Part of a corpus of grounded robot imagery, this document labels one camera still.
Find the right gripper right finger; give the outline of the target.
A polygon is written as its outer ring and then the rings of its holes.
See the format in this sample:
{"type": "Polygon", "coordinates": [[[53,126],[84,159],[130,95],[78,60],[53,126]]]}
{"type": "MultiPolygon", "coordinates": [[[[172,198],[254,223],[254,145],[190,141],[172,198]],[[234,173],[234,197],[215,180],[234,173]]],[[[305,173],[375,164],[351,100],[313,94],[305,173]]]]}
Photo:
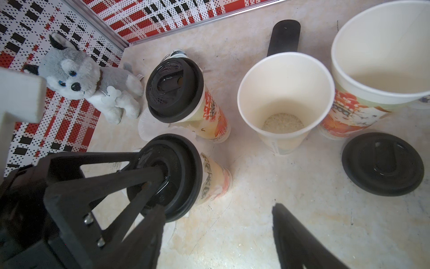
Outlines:
{"type": "Polygon", "coordinates": [[[272,208],[274,242],[283,269],[346,269],[282,204],[272,208]]]}

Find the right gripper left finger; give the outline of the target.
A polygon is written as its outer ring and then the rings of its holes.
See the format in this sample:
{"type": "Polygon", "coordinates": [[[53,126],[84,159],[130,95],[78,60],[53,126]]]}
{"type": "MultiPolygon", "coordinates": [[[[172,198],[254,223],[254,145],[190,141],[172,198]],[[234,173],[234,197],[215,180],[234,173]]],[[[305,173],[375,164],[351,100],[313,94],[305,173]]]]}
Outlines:
{"type": "Polygon", "coordinates": [[[160,256],[165,209],[156,205],[114,252],[96,263],[97,269],[155,269],[160,256]]]}

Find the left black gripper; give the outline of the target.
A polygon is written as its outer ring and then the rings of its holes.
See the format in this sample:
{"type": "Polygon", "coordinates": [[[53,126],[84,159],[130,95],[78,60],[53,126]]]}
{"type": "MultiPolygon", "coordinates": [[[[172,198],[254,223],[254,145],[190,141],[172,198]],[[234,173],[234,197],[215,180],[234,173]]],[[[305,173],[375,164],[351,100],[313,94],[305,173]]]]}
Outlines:
{"type": "Polygon", "coordinates": [[[96,269],[131,234],[165,178],[157,167],[137,169],[137,159],[136,152],[61,152],[13,171],[1,187],[1,268],[96,269]],[[101,176],[85,177],[81,170],[126,161],[123,170],[101,176]],[[141,184],[106,229],[85,223],[90,203],[141,184]]]}

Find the translucent paper disc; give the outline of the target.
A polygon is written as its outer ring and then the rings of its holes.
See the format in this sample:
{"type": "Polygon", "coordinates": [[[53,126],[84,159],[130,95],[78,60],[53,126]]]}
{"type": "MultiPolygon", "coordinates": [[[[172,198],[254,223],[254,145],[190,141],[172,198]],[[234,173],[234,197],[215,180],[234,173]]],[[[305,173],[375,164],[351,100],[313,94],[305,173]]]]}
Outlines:
{"type": "Polygon", "coordinates": [[[190,140],[191,142],[197,142],[197,136],[194,132],[187,130],[182,126],[158,121],[151,114],[149,108],[145,108],[139,118],[138,133],[141,139],[147,142],[161,134],[163,135],[168,133],[178,134],[190,140]]]}
{"type": "MultiPolygon", "coordinates": [[[[137,225],[144,219],[142,214],[138,214],[138,216],[136,217],[135,221],[134,221],[134,226],[137,227],[137,225]]],[[[176,222],[169,222],[166,223],[163,227],[163,234],[162,234],[162,247],[167,246],[169,240],[171,239],[171,237],[174,234],[176,228],[176,222]]]]}

